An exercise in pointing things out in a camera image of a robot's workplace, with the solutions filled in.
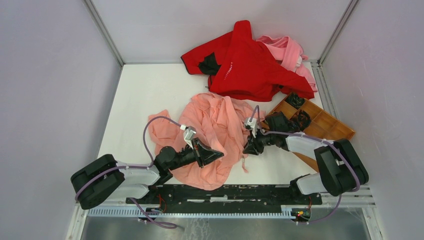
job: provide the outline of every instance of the gray floor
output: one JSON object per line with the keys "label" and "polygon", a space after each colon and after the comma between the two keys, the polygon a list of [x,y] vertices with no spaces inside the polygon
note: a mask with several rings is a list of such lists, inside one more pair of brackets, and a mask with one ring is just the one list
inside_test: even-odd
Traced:
{"label": "gray floor", "polygon": [[[313,209],[312,219],[328,209]],[[83,240],[369,240],[360,208],[339,209],[329,219],[299,225],[287,219],[162,218],[179,226],[169,230],[129,217],[88,217]]]}

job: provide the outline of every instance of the wooden box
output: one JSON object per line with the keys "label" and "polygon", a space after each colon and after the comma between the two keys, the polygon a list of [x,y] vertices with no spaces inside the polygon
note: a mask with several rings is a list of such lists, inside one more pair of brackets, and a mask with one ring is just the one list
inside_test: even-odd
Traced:
{"label": "wooden box", "polygon": [[[308,99],[305,99],[300,108],[296,109],[286,101],[289,96],[287,95],[268,115],[281,111],[288,119],[291,119],[300,110],[303,110],[309,114],[311,119],[310,125],[304,130],[307,135],[327,140],[339,140],[343,138],[350,140],[355,135],[355,131]],[[262,126],[268,128],[265,122],[262,122]],[[315,171],[319,171],[317,161],[300,153],[295,152],[294,154]]]}

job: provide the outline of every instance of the white table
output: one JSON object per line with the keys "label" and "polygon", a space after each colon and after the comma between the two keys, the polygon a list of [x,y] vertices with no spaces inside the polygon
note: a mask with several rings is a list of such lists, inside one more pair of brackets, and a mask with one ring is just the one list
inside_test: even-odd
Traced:
{"label": "white table", "polygon": [[[113,154],[116,160],[148,164],[150,158],[143,146],[143,130],[148,116],[167,109],[172,119],[178,120],[190,98],[195,94],[207,92],[207,76],[189,75],[181,64],[131,64],[125,65],[113,100],[106,130],[100,146],[99,157]],[[271,102],[254,102],[267,113],[283,98],[276,94]],[[312,102],[322,107],[318,93]],[[155,144],[146,136],[147,146],[154,152]],[[290,180],[315,171],[293,153],[275,146],[266,147],[259,156],[250,155],[242,169],[239,161],[231,169],[225,184],[262,185],[289,184]],[[167,184],[181,184],[172,178]]]}

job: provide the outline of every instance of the cable connector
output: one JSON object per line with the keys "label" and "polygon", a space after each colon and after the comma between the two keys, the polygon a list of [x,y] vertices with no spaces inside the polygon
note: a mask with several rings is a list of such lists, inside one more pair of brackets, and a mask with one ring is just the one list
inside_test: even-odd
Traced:
{"label": "cable connector", "polygon": [[196,128],[192,126],[186,127],[185,125],[181,125],[181,129],[183,129],[183,126],[185,127],[184,133],[182,134],[184,141],[191,147],[191,149],[193,149],[192,139],[195,137]]}
{"label": "cable connector", "polygon": [[252,131],[253,137],[256,138],[256,131],[258,130],[258,120],[254,117],[248,117],[244,120],[244,127]]}

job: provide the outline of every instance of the pink cloth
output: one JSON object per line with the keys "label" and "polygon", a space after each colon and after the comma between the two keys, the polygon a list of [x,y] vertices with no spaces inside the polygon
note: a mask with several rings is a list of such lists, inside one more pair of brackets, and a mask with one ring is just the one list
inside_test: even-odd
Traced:
{"label": "pink cloth", "polygon": [[302,60],[308,60],[308,56],[303,55],[304,50],[299,43],[289,36],[273,39],[264,35],[256,41],[264,43],[275,60],[282,61],[281,66],[297,73],[299,76],[305,77],[312,90],[314,92],[318,91],[314,77],[302,63]]}
{"label": "pink cloth", "polygon": [[[249,131],[243,123],[253,113],[252,107],[245,101],[219,96],[214,93],[200,93],[191,98],[190,103],[182,111],[178,120],[180,124],[196,128],[196,135],[204,144],[212,149],[223,152],[219,158],[204,168],[197,162],[172,170],[173,176],[180,182],[199,189],[214,190],[221,187],[227,180],[230,170],[242,156]],[[169,117],[163,110],[156,115],[150,115],[149,120],[156,116]],[[183,131],[168,120],[159,118],[148,128],[151,140],[156,143],[155,153],[161,148],[171,146],[180,151],[186,142]]]}

